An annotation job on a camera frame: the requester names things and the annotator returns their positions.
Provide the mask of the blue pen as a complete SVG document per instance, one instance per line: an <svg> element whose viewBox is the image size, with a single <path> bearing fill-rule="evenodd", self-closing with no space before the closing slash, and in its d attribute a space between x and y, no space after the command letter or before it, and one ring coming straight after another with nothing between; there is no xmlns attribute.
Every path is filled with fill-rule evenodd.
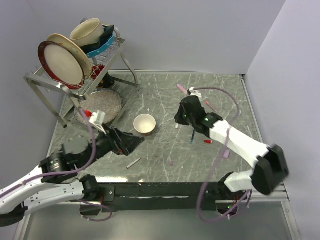
<svg viewBox="0 0 320 240"><path fill-rule="evenodd" d="M196 134L196 130L195 129L193 129L193 131L192 131L192 136L191 136L191 139L190 139L190 143L192 144L192 143L194 143L194 140L195 140L195 134Z"/></svg>

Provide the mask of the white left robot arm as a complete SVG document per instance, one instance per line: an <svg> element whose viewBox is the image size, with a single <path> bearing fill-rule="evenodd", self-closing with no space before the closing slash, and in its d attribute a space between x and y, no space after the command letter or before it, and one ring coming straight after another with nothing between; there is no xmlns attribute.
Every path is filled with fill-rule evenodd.
<svg viewBox="0 0 320 240"><path fill-rule="evenodd" d="M93 175L71 183L83 171L108 153L129 156L144 142L144 137L117 128L105 127L92 141L74 137L61 149L42 160L29 174L0 191L0 225L7 227L25 216L58 203L94 201L103 190Z"/></svg>

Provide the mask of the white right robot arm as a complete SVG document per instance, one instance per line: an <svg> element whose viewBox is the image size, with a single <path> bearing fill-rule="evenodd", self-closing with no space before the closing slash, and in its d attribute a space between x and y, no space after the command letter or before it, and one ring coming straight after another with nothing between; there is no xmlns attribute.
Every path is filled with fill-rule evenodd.
<svg viewBox="0 0 320 240"><path fill-rule="evenodd" d="M207 113L197 96L183 98L174 119L180 125L192 126L197 133L225 144L250 165L251 170L232 172L222 179L218 192L224 199L232 198L236 192L252 189L268 196L289 176L280 146L258 142L232 127L220 115Z"/></svg>

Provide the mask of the red crayon pen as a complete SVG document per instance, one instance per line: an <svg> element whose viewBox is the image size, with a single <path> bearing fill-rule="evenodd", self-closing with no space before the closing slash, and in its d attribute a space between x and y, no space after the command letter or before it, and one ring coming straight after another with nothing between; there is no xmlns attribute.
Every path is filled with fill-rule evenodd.
<svg viewBox="0 0 320 240"><path fill-rule="evenodd" d="M211 110L213 110L215 113L217 112L217 110L213 107L213 105L210 104L207 100L205 101L205 103Z"/></svg>

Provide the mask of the white pen red cap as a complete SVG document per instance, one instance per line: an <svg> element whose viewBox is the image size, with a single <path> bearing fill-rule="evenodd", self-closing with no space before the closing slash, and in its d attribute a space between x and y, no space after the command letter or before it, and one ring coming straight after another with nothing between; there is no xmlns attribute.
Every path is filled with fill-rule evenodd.
<svg viewBox="0 0 320 240"><path fill-rule="evenodd" d="M130 169L132 166L134 166L135 164L137 164L140 160L141 160L141 158L136 159L135 161L133 161L132 163L130 163L128 166L126 166L126 169Z"/></svg>

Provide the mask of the white paper cup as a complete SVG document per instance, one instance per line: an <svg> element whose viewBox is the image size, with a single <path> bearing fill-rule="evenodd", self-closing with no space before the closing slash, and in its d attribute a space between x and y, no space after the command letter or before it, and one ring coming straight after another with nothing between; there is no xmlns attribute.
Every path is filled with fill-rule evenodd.
<svg viewBox="0 0 320 240"><path fill-rule="evenodd" d="M156 119L150 114L138 115L133 121L134 129L143 135L150 135L156 128Z"/></svg>

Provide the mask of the glass textured plate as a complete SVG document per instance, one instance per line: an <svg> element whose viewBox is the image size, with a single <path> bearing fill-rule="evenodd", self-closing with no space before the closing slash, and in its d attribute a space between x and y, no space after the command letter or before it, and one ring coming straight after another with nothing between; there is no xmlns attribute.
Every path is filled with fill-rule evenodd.
<svg viewBox="0 0 320 240"><path fill-rule="evenodd" d="M79 100L79 105L91 113L102 111L105 113L103 122L110 124L123 108L123 97L115 90L101 88L95 90L86 100Z"/></svg>

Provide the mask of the red object in rack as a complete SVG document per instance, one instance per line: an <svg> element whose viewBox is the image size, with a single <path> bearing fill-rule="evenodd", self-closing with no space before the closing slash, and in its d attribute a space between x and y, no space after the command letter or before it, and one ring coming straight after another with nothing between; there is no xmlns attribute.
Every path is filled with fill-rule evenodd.
<svg viewBox="0 0 320 240"><path fill-rule="evenodd" d="M92 66L92 73L90 77L93 80L95 80L100 75L100 73L103 71L104 68L105 66L103 64Z"/></svg>

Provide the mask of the steel dish rack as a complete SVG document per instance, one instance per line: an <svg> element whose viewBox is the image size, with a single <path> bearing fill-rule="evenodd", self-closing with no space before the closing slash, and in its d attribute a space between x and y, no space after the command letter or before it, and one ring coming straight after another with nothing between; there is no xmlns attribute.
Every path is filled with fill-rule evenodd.
<svg viewBox="0 0 320 240"><path fill-rule="evenodd" d="M123 107L116 118L110 122L112 126L120 120L121 116L128 109L129 104L133 102L134 96L141 90L141 86L138 84L137 73L125 57L126 40L121 37L120 31L117 27L114 28L114 34L115 36L113 37L111 46L89 60L89 66L103 65L104 68L96 75L95 79L91 76L86 77L86 79L82 81L82 85L77 85L76 89L69 89L65 84L53 80L43 67L40 67L35 73L27 73L24 76L24 80L27 82L29 87L53 114L57 123L63 128L67 128L68 125L72 124L70 115L75 110L75 106L71 106L65 115L58 113L47 97L41 92L39 89L40 87L48 91L60 92L72 102L85 101L88 96L97 90L97 87L103 80L103 77L107 75L114 62L120 57L133 75L134 81L127 81L119 78L114 79L115 84L111 86L111 89L124 90L124 93L122 95Z"/></svg>

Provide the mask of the red rimmed white plate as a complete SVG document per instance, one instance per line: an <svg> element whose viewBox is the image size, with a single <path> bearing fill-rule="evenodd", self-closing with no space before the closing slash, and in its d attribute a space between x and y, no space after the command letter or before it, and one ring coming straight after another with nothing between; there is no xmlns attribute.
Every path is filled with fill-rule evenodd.
<svg viewBox="0 0 320 240"><path fill-rule="evenodd" d="M83 85L84 72L67 48L52 41L43 41L37 54L43 69L53 80L72 90Z"/></svg>

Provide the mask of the blue rimmed dish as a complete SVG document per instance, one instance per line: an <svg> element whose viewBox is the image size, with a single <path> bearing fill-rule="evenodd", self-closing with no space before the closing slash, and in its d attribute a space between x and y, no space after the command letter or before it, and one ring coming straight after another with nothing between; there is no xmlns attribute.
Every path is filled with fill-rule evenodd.
<svg viewBox="0 0 320 240"><path fill-rule="evenodd" d="M88 58L93 58L106 51L114 42L115 26L110 25L104 27L104 33L99 37L97 43L81 46L80 49Z"/></svg>

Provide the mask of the cream ceramic bowl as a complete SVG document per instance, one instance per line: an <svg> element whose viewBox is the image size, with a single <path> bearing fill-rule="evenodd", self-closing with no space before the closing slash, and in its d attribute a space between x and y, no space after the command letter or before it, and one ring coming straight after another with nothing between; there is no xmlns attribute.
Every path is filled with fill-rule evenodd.
<svg viewBox="0 0 320 240"><path fill-rule="evenodd" d="M91 18L78 25L69 38L79 47L96 44L104 33L104 27L99 18Z"/></svg>

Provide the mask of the beige plate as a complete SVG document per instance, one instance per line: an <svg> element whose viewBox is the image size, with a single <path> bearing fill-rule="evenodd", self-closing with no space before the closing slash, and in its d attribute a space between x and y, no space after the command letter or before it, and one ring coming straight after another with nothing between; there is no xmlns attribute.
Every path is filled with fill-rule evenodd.
<svg viewBox="0 0 320 240"><path fill-rule="evenodd" d="M65 47L71 52L71 54L76 58L81 69L83 70L85 80L91 76L92 64L89 58L83 52L83 50L78 45L76 45L73 41L71 41L67 37L58 33L54 33L48 36L47 41L60 44L61 46Z"/></svg>

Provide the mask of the black base frame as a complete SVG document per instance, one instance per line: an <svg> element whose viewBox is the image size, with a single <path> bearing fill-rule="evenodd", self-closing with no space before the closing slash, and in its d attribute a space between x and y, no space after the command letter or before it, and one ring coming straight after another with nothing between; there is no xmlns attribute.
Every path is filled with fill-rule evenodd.
<svg viewBox="0 0 320 240"><path fill-rule="evenodd" d="M112 212L195 209L201 182L98 183L84 200L102 203Z"/></svg>

